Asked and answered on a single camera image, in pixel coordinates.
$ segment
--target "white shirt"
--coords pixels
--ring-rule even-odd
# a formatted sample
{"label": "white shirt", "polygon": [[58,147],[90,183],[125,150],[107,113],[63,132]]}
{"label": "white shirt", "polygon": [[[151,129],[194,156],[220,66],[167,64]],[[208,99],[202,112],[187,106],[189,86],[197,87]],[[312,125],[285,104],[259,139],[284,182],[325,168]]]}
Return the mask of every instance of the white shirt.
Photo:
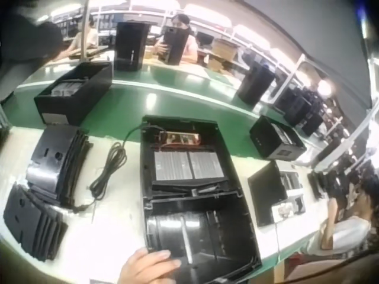
{"label": "white shirt", "polygon": [[[82,47],[82,33],[77,33],[73,43],[75,45],[75,49],[79,49]],[[90,28],[87,35],[87,46],[99,46],[99,34],[95,28]]]}
{"label": "white shirt", "polygon": [[333,232],[333,249],[321,249],[321,231],[314,236],[301,248],[304,254],[315,256],[330,256],[332,254],[346,253],[358,247],[367,236],[371,229],[371,223],[357,216],[335,224]]}

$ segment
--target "black power cord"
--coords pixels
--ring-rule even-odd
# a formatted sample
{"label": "black power cord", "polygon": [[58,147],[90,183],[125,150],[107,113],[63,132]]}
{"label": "black power cord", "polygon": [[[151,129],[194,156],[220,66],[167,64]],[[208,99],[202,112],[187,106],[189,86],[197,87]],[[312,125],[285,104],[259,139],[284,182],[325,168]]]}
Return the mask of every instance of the black power cord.
{"label": "black power cord", "polygon": [[88,207],[94,204],[95,201],[100,201],[104,198],[105,192],[107,191],[109,178],[120,167],[124,166],[127,161],[127,155],[125,151],[126,141],[129,139],[130,135],[136,130],[144,130],[148,128],[155,128],[166,133],[166,130],[162,127],[142,123],[137,127],[134,127],[126,134],[122,144],[120,142],[114,143],[108,152],[107,160],[105,161],[105,165],[101,174],[89,186],[89,190],[91,191],[92,196],[94,197],[94,201],[92,201],[90,204],[73,207],[72,209],[74,213],[85,211]]}

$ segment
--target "dark hair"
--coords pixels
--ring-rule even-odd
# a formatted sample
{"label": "dark hair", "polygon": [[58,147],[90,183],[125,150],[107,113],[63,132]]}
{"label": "dark hair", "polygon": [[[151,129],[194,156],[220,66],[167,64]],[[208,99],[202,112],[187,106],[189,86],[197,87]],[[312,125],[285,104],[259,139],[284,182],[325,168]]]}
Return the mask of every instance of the dark hair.
{"label": "dark hair", "polygon": [[180,22],[182,22],[183,24],[188,26],[188,29],[190,31],[189,32],[190,35],[195,36],[195,32],[192,30],[192,28],[190,26],[191,19],[189,18],[189,16],[187,16],[186,14],[176,14],[175,16],[172,17],[171,21],[173,21],[176,18]]}
{"label": "dark hair", "polygon": [[[78,19],[77,19],[77,21],[78,22],[80,22],[80,21],[83,21],[83,16],[80,16]],[[90,25],[90,27],[94,27],[94,25],[95,25],[95,21],[94,21],[94,17],[92,16],[92,15],[89,15],[88,16],[88,23],[89,23],[89,25]]]}
{"label": "dark hair", "polygon": [[370,197],[374,210],[379,208],[379,178],[374,173],[362,178],[361,189]]}

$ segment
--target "finger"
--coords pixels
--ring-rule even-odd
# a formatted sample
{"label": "finger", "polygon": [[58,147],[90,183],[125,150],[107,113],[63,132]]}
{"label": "finger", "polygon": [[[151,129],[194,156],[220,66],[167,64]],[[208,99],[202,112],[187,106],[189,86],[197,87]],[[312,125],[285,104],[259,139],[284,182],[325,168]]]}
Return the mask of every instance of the finger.
{"label": "finger", "polygon": [[175,284],[176,281],[170,278],[164,278],[164,279],[156,279],[153,282],[150,282],[150,284]]}
{"label": "finger", "polygon": [[138,259],[141,259],[142,257],[146,256],[149,252],[147,251],[147,248],[142,247],[139,250],[137,250],[131,257],[129,257],[128,261],[126,262],[126,265],[131,266],[134,265],[135,262],[138,261]]}
{"label": "finger", "polygon": [[160,278],[181,265],[180,260],[171,260],[169,262],[161,262],[154,266],[150,266],[143,271],[143,273],[137,275],[137,279],[142,283],[150,283],[151,281]]}
{"label": "finger", "polygon": [[147,256],[144,256],[138,262],[135,263],[133,267],[134,274],[136,275],[140,273],[142,270],[145,270],[156,263],[168,259],[170,257],[170,254],[171,252],[169,250],[161,250],[155,253],[149,253]]}

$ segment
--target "open plastic housing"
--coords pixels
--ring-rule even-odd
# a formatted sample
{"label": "open plastic housing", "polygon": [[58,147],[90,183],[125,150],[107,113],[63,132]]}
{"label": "open plastic housing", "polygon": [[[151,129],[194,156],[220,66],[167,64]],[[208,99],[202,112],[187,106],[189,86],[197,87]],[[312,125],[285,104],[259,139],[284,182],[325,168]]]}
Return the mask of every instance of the open plastic housing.
{"label": "open plastic housing", "polygon": [[[177,283],[234,282],[258,269],[261,259],[248,206],[217,123],[162,117],[143,120],[166,131],[201,137],[197,146],[163,147],[157,138],[160,130],[142,131],[141,181],[148,248],[170,250],[172,258],[182,261],[173,275]],[[196,178],[193,166],[192,178],[158,180],[156,158],[160,156],[156,152],[163,151],[185,153],[190,164],[193,152],[215,153],[222,173]]]}

